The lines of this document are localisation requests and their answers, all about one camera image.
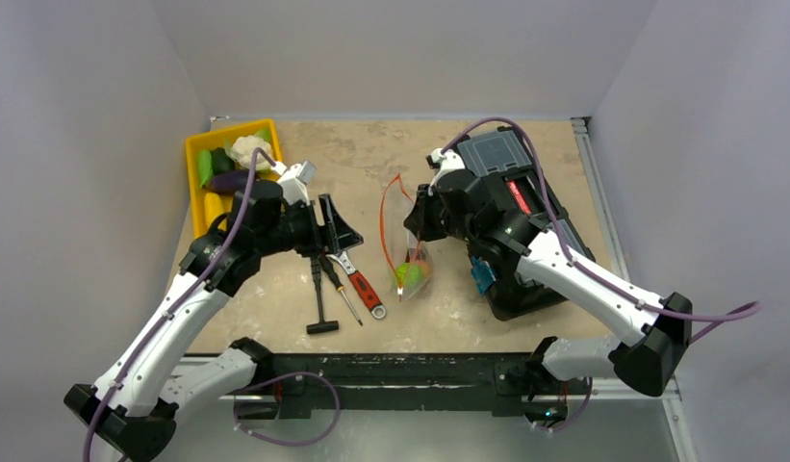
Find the red peach toy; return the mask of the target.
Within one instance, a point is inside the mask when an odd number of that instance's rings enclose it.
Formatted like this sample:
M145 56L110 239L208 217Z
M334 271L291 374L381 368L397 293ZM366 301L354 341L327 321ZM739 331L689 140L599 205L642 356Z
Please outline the red peach toy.
M416 277L419 280L427 280L432 274L432 264L429 261L418 259L413 262Z

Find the clear zip top bag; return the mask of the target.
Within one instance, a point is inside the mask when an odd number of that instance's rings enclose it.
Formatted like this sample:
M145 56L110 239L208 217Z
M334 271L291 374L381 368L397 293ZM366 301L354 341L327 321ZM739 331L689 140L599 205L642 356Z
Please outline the clear zip top bag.
M404 227L404 220L411 212L414 199L406 191L401 175L397 174L385 187L379 205L378 229L383 255L388 267L392 287L398 301L406 301L419 294L433 275L418 286L397 286L395 269L403 263L418 259L429 261L434 269L432 258L424 242L419 241Z

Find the bright green cabbage toy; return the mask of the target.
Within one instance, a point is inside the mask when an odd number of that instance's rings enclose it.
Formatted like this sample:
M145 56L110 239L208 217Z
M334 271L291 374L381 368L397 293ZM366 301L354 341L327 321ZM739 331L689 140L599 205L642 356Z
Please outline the bright green cabbage toy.
M405 289L406 287L418 286L425 282L425 280L419 280L416 277L416 272L414 271L413 262L406 262L400 264L395 269L395 280L397 282L397 286L400 288Z

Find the purple eggplant toy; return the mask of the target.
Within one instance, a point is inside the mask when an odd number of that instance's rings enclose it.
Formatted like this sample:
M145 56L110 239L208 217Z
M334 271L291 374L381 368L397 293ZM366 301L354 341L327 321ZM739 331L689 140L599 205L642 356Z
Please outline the purple eggplant toy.
M243 191L249 179L250 171L247 169L234 169L214 175L204 186L212 193L232 195Z

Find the green pepper toy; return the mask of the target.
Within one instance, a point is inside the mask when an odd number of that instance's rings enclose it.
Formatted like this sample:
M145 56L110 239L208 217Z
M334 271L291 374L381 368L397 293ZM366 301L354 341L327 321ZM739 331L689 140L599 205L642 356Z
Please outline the green pepper toy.
M205 189L214 176L213 155L209 149L201 149L196 155L197 184L200 189Z

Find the yellow corn toy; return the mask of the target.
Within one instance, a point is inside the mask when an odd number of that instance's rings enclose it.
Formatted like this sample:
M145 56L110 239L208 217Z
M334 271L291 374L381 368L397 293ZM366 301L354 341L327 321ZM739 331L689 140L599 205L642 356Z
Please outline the yellow corn toy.
M215 192L205 192L203 195L203 218L205 228L208 229L216 218L225 213L226 210L221 196Z

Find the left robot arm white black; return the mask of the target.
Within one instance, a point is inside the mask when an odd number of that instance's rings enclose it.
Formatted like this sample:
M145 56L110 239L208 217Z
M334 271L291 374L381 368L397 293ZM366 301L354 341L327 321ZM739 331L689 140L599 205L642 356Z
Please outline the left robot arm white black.
M332 197L294 201L279 182L249 183L181 260L162 303L122 356L91 384L76 384L65 405L125 461L150 461L196 408L231 392L260 394L308 371L280 373L273 354L242 338L195 372L173 370L201 329L255 275L264 258L287 251L315 259L338 248L347 228Z

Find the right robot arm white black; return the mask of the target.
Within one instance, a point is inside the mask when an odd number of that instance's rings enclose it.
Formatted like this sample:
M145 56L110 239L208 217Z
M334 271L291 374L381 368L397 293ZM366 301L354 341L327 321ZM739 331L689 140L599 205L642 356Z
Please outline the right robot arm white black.
M659 397L690 345L693 305L686 296L631 285L568 246L557 223L501 211L483 180L465 169L443 175L436 185L421 185L404 225L421 241L466 242L499 278L543 285L609 329L600 338L544 340L526 367L538 391L576 377L610 376Z

